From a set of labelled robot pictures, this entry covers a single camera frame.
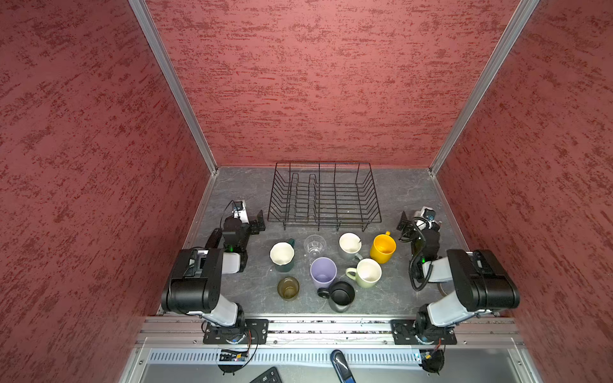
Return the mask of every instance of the dish rack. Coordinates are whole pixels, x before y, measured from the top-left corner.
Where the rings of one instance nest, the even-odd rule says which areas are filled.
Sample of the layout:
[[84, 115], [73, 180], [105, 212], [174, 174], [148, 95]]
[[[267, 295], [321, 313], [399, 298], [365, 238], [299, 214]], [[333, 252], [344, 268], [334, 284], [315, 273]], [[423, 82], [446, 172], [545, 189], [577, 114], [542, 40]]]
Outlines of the dish rack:
[[360, 227], [381, 222], [368, 162], [277, 162], [269, 222], [287, 226]]

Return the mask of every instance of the mug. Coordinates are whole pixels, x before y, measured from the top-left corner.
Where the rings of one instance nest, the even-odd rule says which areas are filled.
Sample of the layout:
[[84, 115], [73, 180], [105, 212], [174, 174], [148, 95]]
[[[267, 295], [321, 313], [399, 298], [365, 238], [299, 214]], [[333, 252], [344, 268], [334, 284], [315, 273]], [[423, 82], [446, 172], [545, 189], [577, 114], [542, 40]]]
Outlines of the mug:
[[396, 241], [389, 236], [389, 232], [379, 234], [373, 241], [373, 247], [370, 248], [370, 257], [379, 264], [386, 263], [392, 254], [396, 251]]
[[381, 266], [372, 259], [362, 259], [356, 267], [349, 267], [345, 274], [357, 282], [357, 285], [368, 289], [381, 279]]
[[344, 313], [354, 299], [356, 299], [356, 291], [353, 286], [345, 281], [335, 282], [327, 289], [322, 287], [317, 290], [317, 295], [328, 299], [328, 304], [337, 313]]
[[363, 257], [357, 253], [362, 248], [362, 240], [353, 233], [345, 233], [341, 235], [341, 238], [338, 240], [338, 247], [341, 249], [341, 258], [346, 260], [363, 259]]
[[270, 259], [280, 273], [287, 273], [294, 267], [294, 240], [279, 242], [270, 249]]
[[319, 257], [311, 264], [311, 278], [315, 287], [328, 287], [337, 277], [337, 266], [330, 258]]
[[276, 291], [281, 298], [291, 301], [298, 297], [300, 283], [298, 283], [298, 279], [293, 276], [288, 276], [279, 281], [279, 284], [276, 285]]

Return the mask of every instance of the cable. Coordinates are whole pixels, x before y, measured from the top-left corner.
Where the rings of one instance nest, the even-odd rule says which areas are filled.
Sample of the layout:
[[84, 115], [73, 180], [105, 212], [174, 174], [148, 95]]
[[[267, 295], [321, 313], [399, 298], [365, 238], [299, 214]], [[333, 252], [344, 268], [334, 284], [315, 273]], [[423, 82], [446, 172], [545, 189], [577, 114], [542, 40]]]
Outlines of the cable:
[[[413, 227], [417, 227], [417, 229], [419, 229], [419, 226], [418, 226], [418, 225], [415, 225], [415, 220], [416, 220], [416, 219], [421, 220], [423, 223], [425, 223], [425, 224], [426, 224], [426, 226], [428, 226], [428, 225], [429, 225], [428, 220], [426, 220], [425, 218], [423, 218], [423, 217], [413, 217], [413, 223], [410, 223], [410, 224], [411, 224]], [[413, 242], [414, 240], [416, 240], [416, 239], [417, 239], [417, 237], [416, 237], [415, 235], [413, 235], [413, 236], [411, 236], [411, 237], [404, 237], [404, 234], [405, 234], [405, 231], [403, 230], [403, 232], [400, 234], [400, 238], [398, 238], [398, 241], [401, 241], [401, 242]]]
[[248, 348], [247, 348], [247, 355], [249, 355], [249, 350], [251, 349], [251, 331], [252, 331], [252, 330], [253, 330], [253, 333], [256, 335], [256, 338], [257, 338], [257, 341], [256, 341], [256, 349], [255, 349], [255, 351], [253, 351], [253, 354], [251, 354], [251, 356], [249, 357], [249, 360], [248, 360], [247, 362], [245, 362], [245, 364], [244, 364], [244, 365], [242, 365], [242, 366], [238, 367], [236, 370], [230, 371], [230, 372], [232, 372], [232, 374], [234, 374], [234, 373], [236, 373], [236, 372], [238, 372], [238, 371], [242, 370], [242, 369], [243, 369], [243, 367], [245, 367], [246, 365], [248, 365], [248, 364], [249, 364], [249, 362], [251, 361], [251, 359], [253, 359], [253, 357], [254, 357], [254, 356], [256, 356], [257, 347], [258, 347], [258, 345], [259, 345], [259, 343], [260, 343], [260, 335], [257, 333], [257, 331], [255, 331], [255, 329], [253, 329], [253, 328], [251, 328], [251, 327], [247, 327], [247, 330], [249, 331], [249, 335], [248, 335], [248, 336], [249, 336], [249, 340], [248, 340], [248, 342], [249, 342], [249, 343], [248, 343], [248, 344], [249, 344], [249, 346], [248, 346]]
[[[251, 327], [247, 327], [247, 328], [249, 329], [249, 340], [251, 340], [251, 330], [252, 330], [252, 328], [251, 328]], [[244, 365], [242, 365], [240, 368], [243, 368], [243, 367], [245, 367], [246, 365], [248, 365], [248, 364], [249, 364], [249, 362], [251, 361], [251, 359], [253, 359], [253, 357], [254, 357], [254, 356], [256, 356], [257, 347], [258, 347], [258, 345], [260, 344], [260, 334], [258, 334], [258, 333], [257, 333], [257, 331], [255, 331], [255, 330], [253, 330], [253, 332], [256, 334], [256, 338], [257, 338], [257, 340], [256, 340], [256, 342], [257, 342], [257, 343], [256, 343], [256, 350], [253, 352], [253, 354], [251, 355], [251, 357], [249, 358], [249, 360], [247, 361], [247, 363], [245, 363]]]
[[[418, 236], [417, 239], [423, 238], [424, 242], [425, 242], [424, 234], [419, 229], [418, 225], [415, 225], [415, 219], [416, 218], [421, 218], [421, 217], [413, 217], [413, 228], [415, 229], [415, 231], [417, 231], [419, 233], [419, 236]], [[428, 281], [430, 280], [430, 277], [432, 276], [432, 271], [434, 269], [434, 266], [432, 265], [432, 261], [431, 261], [430, 262], [430, 266], [428, 267], [428, 273], [425, 276], [424, 282], [422, 282], [422, 284], [419, 285], [419, 286], [415, 285], [415, 278], [414, 278], [414, 276], [412, 274], [413, 265], [415, 264], [415, 260], [419, 257], [419, 255], [421, 255], [424, 247], [425, 246], [421, 247], [421, 249], [419, 249], [419, 252], [417, 254], [413, 254], [413, 256], [411, 258], [411, 262], [409, 263], [409, 277], [410, 277], [410, 280], [411, 280], [411, 287], [415, 291], [421, 291], [421, 290], [423, 290], [426, 287], [426, 285], [428, 284]]]
[[224, 207], [224, 211], [221, 212], [221, 217], [219, 217], [219, 228], [223, 229], [223, 227], [221, 227], [221, 220], [224, 219], [224, 214], [226, 213], [226, 209], [228, 209], [228, 206], [230, 206], [230, 204], [234, 204], [234, 208], [238, 211], [238, 206], [236, 205], [236, 202], [234, 202], [234, 200], [230, 200], [230, 202], [228, 202], [228, 204], [226, 205], [226, 207]]

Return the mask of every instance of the dark green mug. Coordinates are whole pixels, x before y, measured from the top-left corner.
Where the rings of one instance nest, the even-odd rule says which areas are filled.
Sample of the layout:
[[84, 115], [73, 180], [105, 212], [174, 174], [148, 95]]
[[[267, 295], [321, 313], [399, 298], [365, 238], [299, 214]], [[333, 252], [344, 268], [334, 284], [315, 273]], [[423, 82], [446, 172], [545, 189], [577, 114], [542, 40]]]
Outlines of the dark green mug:
[[270, 249], [270, 259], [278, 272], [287, 273], [294, 268], [296, 259], [294, 257], [294, 244], [294, 239], [290, 239], [287, 242], [279, 242]]

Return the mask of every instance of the clear glass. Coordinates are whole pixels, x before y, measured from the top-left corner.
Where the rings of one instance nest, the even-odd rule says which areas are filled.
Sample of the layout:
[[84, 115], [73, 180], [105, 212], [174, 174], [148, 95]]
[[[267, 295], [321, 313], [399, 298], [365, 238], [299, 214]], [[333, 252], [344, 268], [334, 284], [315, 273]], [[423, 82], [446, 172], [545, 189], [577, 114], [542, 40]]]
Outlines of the clear glass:
[[305, 251], [314, 258], [323, 256], [326, 251], [326, 240], [320, 235], [309, 235], [305, 240]]

